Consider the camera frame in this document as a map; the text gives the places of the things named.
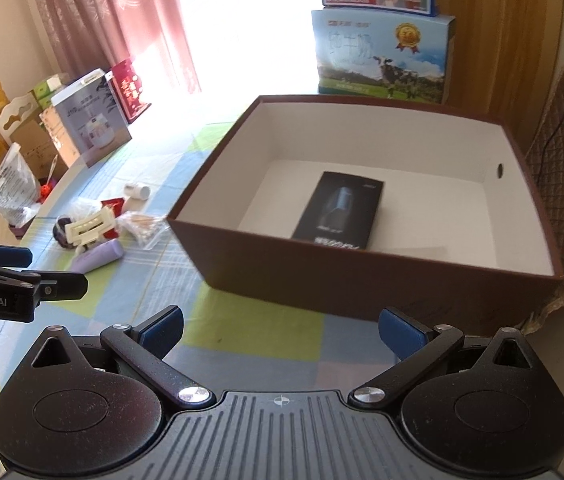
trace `clutter of items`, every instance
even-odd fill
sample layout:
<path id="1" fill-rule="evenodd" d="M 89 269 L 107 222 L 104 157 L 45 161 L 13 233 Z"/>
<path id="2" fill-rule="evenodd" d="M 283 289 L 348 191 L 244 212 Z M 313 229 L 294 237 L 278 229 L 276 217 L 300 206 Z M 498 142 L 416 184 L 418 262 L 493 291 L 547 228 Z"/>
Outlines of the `clutter of items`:
<path id="1" fill-rule="evenodd" d="M 0 83 L 0 215 L 22 238 L 62 176 L 79 159 L 90 167 L 129 142 L 128 126 L 148 107 L 142 81 L 125 60 L 105 73 L 93 70 L 75 81 L 50 76 L 9 101 Z M 62 247 L 75 250 L 71 270 L 89 272 L 121 258 L 126 230 L 142 248 L 155 245 L 168 227 L 137 209 L 151 189 L 130 182 L 124 196 L 78 199 L 54 227 Z"/>

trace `wooden door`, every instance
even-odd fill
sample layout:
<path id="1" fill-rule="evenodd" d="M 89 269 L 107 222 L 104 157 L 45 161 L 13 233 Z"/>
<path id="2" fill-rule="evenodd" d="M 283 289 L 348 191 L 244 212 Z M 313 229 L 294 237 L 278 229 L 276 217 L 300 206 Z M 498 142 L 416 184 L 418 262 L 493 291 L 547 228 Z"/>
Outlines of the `wooden door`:
<path id="1" fill-rule="evenodd" d="M 564 0 L 440 0 L 456 17 L 448 104 L 504 120 L 526 152 L 548 97 Z"/>

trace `open box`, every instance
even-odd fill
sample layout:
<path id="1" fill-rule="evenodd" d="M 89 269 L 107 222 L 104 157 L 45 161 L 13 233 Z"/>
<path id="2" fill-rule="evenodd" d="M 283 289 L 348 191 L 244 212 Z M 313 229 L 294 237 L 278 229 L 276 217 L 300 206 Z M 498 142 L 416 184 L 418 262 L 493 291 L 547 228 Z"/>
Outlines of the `open box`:
<path id="1" fill-rule="evenodd" d="M 323 171 L 384 182 L 366 251 L 289 239 Z M 476 335 L 563 278 L 536 187 L 497 121 L 346 96 L 262 96 L 169 214 L 220 290 L 376 320 L 394 306 Z"/>

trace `table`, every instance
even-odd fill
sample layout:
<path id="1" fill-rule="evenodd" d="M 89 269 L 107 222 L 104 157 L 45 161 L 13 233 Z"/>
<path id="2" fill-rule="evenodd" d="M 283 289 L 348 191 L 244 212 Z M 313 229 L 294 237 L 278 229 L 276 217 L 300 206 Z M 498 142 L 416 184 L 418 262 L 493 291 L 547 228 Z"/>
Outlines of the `table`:
<path id="1" fill-rule="evenodd" d="M 152 188 L 144 211 L 166 215 L 232 124 L 189 121 L 174 134 L 155 110 L 132 125 L 128 144 L 65 174 L 22 240 L 34 255 L 31 269 L 68 266 L 73 252 L 54 241 L 52 227 L 75 197 L 114 198 L 124 183 L 143 182 Z M 139 324 L 169 304 L 184 312 L 185 333 L 164 360 L 216 394 L 334 388 L 346 395 L 396 362 L 375 323 L 209 288 L 170 232 L 150 251 L 129 235 L 121 241 L 124 258 L 90 272 L 82 300 L 43 303 L 30 324 L 0 321 L 0 388 L 45 326 L 94 335 L 117 322 Z"/>

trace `red packet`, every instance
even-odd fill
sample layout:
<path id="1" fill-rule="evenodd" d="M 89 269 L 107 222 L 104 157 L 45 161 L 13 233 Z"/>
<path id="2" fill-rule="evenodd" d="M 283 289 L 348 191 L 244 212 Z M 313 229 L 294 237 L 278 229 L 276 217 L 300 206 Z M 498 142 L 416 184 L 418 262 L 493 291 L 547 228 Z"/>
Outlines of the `red packet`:
<path id="1" fill-rule="evenodd" d="M 124 205 L 123 198 L 111 198 L 109 200 L 100 200 L 102 207 L 110 207 L 113 209 L 113 216 L 117 218 L 122 214 L 122 206 Z M 111 229 L 103 234 L 107 240 L 113 240 L 113 238 L 118 238 L 118 232 L 115 229 Z"/>

